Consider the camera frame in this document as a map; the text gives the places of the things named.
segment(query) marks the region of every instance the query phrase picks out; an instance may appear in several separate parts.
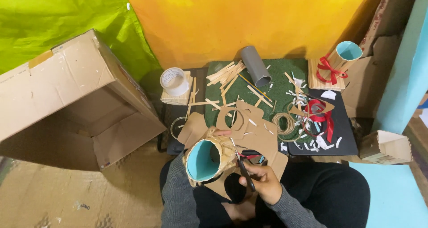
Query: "pencil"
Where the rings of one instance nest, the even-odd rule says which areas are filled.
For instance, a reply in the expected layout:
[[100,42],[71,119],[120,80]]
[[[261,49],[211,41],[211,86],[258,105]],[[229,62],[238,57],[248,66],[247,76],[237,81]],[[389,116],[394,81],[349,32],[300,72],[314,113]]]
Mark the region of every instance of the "pencil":
[[272,102],[272,100],[268,97],[268,96],[266,96],[265,94],[263,94],[263,92],[262,91],[260,91],[257,87],[255,87],[252,83],[250,83],[246,78],[244,78],[240,73],[238,74],[239,75],[239,77],[241,77],[246,83],[248,83],[251,87],[253,87],[254,89],[256,89],[257,90],[257,92],[259,92],[259,94],[261,94],[261,95],[263,95],[263,96],[265,96],[266,97],[266,99],[268,99],[270,102]]

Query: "green fabric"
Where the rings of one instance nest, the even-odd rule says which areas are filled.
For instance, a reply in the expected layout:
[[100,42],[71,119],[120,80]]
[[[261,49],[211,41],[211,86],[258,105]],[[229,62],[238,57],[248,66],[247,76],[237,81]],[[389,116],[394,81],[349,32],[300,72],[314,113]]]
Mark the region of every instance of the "green fabric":
[[0,0],[0,74],[95,28],[137,81],[161,70],[128,0]]
[[[215,73],[214,70],[218,64],[222,64],[222,67],[228,65],[230,61],[215,61],[211,62],[208,68],[208,75],[211,75]],[[272,89],[269,90],[269,86],[265,85],[263,87],[259,87],[260,91],[266,92],[266,95],[273,101],[272,105],[274,105],[274,102],[276,100],[276,106],[275,106],[275,112],[272,112],[272,108],[270,108],[267,104],[264,102],[261,102],[259,104],[259,108],[262,109],[265,114],[263,118],[265,120],[271,121],[272,118],[276,113],[286,113],[287,112],[287,105],[293,101],[293,98],[295,96],[291,96],[286,94],[289,90],[294,92],[294,85],[292,83],[289,83],[288,78],[285,76],[284,72],[287,72],[290,76],[292,76],[292,72],[294,74],[294,77],[297,79],[305,79],[306,82],[303,83],[307,84],[307,77],[308,77],[308,62],[305,59],[264,59],[263,63],[266,67],[270,65],[269,73],[272,77]],[[241,72],[241,75],[244,76],[249,82],[253,82],[251,79],[249,73],[247,70],[243,70]],[[238,94],[239,98],[242,98],[246,103],[255,105],[256,102],[259,100],[259,97],[255,96],[251,91],[247,88],[247,83],[242,79],[238,78],[233,85],[230,87],[228,92],[226,93],[226,103],[235,102]],[[219,105],[223,105],[223,101],[221,98],[221,92],[220,92],[220,83],[217,83],[215,85],[210,85],[206,87],[206,93],[205,97],[210,100],[219,100]],[[308,87],[302,89],[304,92],[308,92]],[[205,108],[205,122],[208,127],[211,127],[212,125],[215,126],[217,122],[217,115],[220,111],[212,111],[211,105],[206,105]],[[230,126],[232,122],[232,118],[226,116],[225,118],[226,124]],[[286,127],[286,122],[284,119],[280,119],[280,127],[284,130]],[[295,138],[299,132],[299,129],[301,129],[302,126],[296,126],[294,131],[287,135],[287,136],[281,136],[283,139],[292,139]],[[310,142],[311,137],[307,136],[305,138],[301,138],[298,140],[298,142]]]

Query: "gray pvc pipe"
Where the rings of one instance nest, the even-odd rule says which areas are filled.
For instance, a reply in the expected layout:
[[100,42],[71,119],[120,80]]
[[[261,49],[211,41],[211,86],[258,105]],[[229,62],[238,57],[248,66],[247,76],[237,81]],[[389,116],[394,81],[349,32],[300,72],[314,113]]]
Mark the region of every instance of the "gray pvc pipe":
[[256,87],[264,86],[272,80],[254,46],[243,48],[241,57]]

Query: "roll of tape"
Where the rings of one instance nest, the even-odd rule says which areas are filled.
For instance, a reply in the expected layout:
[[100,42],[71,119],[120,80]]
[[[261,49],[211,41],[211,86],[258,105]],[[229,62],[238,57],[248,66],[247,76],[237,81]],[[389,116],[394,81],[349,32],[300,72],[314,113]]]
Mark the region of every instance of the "roll of tape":
[[185,72],[178,67],[171,67],[165,70],[160,76],[160,85],[171,96],[180,96],[189,90]]

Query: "sleeve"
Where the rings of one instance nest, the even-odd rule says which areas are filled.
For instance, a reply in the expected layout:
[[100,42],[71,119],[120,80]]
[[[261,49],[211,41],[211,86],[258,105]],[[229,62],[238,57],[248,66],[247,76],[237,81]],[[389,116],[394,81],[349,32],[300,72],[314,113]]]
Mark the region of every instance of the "sleeve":
[[171,162],[167,182],[162,190],[162,198],[165,201],[161,216],[163,228],[199,226],[193,187],[190,186],[182,159],[183,152]]
[[280,200],[267,207],[275,211],[276,215],[288,228],[327,228],[325,225],[318,222],[312,211],[304,208],[295,198],[291,197],[285,187],[282,186],[282,195]]

